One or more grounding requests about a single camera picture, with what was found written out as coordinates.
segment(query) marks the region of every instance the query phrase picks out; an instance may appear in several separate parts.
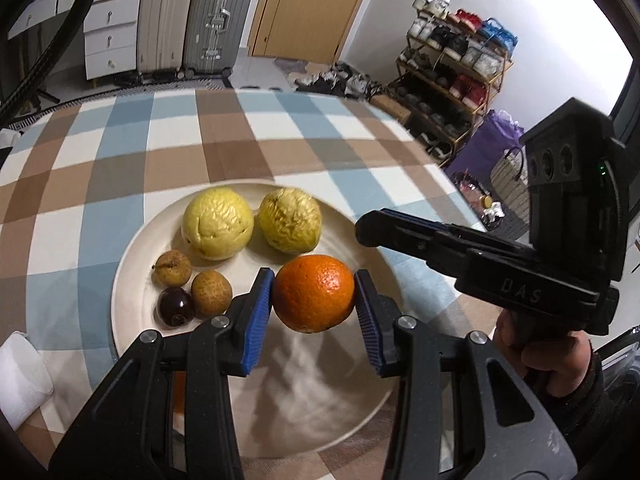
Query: suitcase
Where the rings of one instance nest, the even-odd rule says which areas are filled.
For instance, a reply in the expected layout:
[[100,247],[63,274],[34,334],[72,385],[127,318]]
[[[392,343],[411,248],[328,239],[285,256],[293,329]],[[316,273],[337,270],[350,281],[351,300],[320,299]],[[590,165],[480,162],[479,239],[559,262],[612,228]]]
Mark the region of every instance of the suitcase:
[[137,42],[139,72],[180,69],[190,1],[140,0]]
[[238,58],[251,0],[191,0],[184,40],[185,74],[229,76]]

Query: dark red fruit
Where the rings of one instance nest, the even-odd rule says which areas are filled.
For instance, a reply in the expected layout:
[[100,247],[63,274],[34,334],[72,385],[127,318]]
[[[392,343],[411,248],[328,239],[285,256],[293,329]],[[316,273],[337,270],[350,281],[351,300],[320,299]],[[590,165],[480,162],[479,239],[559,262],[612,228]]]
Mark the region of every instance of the dark red fruit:
[[156,308],[158,317],[171,328],[187,324],[195,314],[191,296],[179,286],[170,286],[163,290]]

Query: table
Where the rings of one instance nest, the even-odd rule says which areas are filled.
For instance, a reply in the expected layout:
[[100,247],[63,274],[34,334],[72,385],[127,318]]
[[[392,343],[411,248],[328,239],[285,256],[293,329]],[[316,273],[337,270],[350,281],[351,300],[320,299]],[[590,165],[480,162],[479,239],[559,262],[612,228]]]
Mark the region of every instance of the table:
[[[55,394],[18,430],[42,462],[116,360],[113,278],[137,230],[209,183],[274,180],[353,219],[394,208],[478,219],[413,137],[384,112],[330,96],[178,90],[62,108],[21,138],[0,171],[0,344],[27,332]],[[420,260],[383,250],[405,308],[441,332],[489,332],[498,309],[461,296]],[[378,480],[390,400],[356,435],[284,460],[244,460],[246,478]]]

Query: floor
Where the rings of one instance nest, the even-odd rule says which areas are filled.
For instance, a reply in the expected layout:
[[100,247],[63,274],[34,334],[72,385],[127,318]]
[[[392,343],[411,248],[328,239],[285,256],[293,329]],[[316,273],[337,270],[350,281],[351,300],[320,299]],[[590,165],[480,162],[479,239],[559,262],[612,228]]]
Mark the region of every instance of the floor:
[[[327,69],[327,65],[309,63],[300,60],[276,59],[273,57],[250,57],[246,49],[241,49],[229,81],[234,88],[257,86],[260,88],[279,88],[282,91],[294,91],[295,80],[309,73],[318,73]],[[46,80],[46,90],[62,102],[86,97],[98,92],[116,89],[109,78],[97,80],[94,88],[92,81],[84,77],[84,67],[79,66],[51,74]],[[42,107],[52,103],[42,99]]]

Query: hand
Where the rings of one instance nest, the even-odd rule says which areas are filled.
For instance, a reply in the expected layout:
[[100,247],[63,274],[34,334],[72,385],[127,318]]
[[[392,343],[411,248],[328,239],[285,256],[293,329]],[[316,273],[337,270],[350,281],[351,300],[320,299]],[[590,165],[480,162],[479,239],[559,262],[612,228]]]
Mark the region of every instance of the hand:
[[585,332],[571,332],[550,341],[536,341],[522,351],[514,348],[513,317],[503,310],[495,324],[494,344],[521,377],[529,368],[551,371],[546,391],[553,397],[572,394],[582,383],[591,362],[591,343]]

